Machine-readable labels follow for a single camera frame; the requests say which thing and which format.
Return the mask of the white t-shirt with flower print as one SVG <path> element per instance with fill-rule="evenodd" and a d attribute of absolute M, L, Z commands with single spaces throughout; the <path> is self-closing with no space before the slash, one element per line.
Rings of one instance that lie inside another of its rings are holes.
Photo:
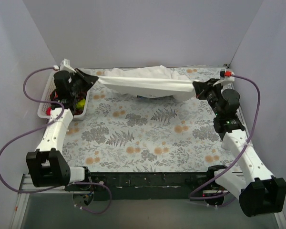
<path fill-rule="evenodd" d="M 164 66 L 122 70 L 106 70 L 98 82 L 121 94 L 130 94 L 144 98 L 172 96 L 183 102 L 196 96 L 193 81 Z"/>

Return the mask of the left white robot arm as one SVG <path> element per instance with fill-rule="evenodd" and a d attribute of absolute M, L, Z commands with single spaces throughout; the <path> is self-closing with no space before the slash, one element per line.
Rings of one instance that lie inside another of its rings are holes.
<path fill-rule="evenodd" d="M 72 73 L 59 70 L 53 75 L 55 89 L 47 101 L 51 105 L 48 125 L 35 151 L 26 155 L 34 186 L 66 186 L 75 182 L 82 191 L 91 187 L 92 179 L 86 175 L 86 168 L 70 167 L 62 155 L 62 148 L 77 104 L 98 79 L 79 69 Z"/>

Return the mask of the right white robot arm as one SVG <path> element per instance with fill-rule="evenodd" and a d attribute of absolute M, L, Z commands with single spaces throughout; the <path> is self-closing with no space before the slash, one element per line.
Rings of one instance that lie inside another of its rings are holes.
<path fill-rule="evenodd" d="M 222 139 L 223 148 L 233 153 L 235 160 L 228 167 L 211 167 L 211 175 L 189 194 L 189 199 L 197 200 L 194 195 L 206 186 L 214 190 L 223 187 L 238 199 L 248 217 L 281 212 L 286 181 L 276 178 L 250 145 L 252 136 L 247 135 L 236 114 L 240 94 L 234 89 L 223 89 L 225 82 L 224 79 L 193 81 L 193 87 L 196 98 L 206 100 L 213 110 L 214 129 Z"/>

